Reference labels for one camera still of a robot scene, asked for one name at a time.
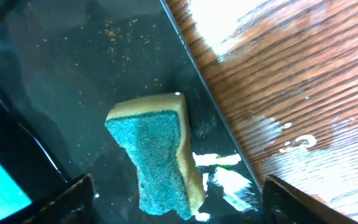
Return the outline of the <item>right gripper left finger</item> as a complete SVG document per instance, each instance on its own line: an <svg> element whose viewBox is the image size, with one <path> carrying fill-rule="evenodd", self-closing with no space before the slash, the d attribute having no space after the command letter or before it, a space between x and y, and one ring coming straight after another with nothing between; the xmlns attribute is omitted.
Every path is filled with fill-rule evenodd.
<svg viewBox="0 0 358 224"><path fill-rule="evenodd" d="M31 206L22 223L79 223L92 222L94 182L91 174L82 174L62 189Z"/></svg>

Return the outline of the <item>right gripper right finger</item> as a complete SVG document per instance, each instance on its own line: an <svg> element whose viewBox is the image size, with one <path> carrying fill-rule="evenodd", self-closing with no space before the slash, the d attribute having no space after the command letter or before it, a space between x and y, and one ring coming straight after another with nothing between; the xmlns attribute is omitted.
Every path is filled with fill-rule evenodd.
<svg viewBox="0 0 358 224"><path fill-rule="evenodd" d="M275 175L265 179L261 205L269 224L358 224Z"/></svg>

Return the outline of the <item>green yellow sponge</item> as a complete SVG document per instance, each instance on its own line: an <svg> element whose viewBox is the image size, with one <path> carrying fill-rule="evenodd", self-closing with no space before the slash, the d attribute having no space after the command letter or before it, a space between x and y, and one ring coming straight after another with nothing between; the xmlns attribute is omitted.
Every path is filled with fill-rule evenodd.
<svg viewBox="0 0 358 224"><path fill-rule="evenodd" d="M191 150L184 95L167 93L117 103L104 125L137 169L143 212L174 211L189 220L200 209L206 192Z"/></svg>

